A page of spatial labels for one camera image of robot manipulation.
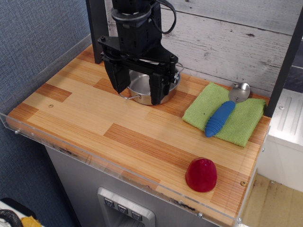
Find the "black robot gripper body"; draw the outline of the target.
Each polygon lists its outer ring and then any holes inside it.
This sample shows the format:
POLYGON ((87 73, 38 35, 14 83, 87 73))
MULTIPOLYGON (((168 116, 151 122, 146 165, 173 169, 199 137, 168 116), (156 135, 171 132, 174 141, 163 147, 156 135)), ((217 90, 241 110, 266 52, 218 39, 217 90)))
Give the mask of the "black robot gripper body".
POLYGON ((162 46, 161 40, 162 35, 174 29, 175 23, 168 31, 162 30, 160 5, 114 4, 111 16, 118 35, 99 38, 104 55, 122 61, 129 70, 158 73, 174 83, 178 58, 162 46))

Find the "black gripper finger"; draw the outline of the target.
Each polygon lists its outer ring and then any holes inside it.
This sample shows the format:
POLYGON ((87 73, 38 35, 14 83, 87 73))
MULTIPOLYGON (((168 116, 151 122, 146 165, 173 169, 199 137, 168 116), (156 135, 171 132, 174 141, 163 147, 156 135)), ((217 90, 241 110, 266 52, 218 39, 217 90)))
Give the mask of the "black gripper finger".
POLYGON ((149 79, 151 104, 159 105, 163 98, 169 93, 170 82, 165 76, 152 73, 149 79))
POLYGON ((117 93, 123 92, 130 84, 129 69, 122 61, 115 61, 108 56, 103 56, 104 65, 112 87, 117 93))

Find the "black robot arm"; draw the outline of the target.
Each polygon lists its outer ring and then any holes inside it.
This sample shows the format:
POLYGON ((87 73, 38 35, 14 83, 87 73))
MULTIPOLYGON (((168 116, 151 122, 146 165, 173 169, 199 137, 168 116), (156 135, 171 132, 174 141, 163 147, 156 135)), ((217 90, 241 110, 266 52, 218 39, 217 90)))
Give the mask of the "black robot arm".
POLYGON ((165 49, 161 27, 161 5, 175 13, 166 0, 114 0, 111 16, 116 22, 117 37, 101 36, 103 60, 112 87, 123 92, 130 84, 130 70, 149 75, 151 104, 159 105, 176 83, 178 57, 165 49))

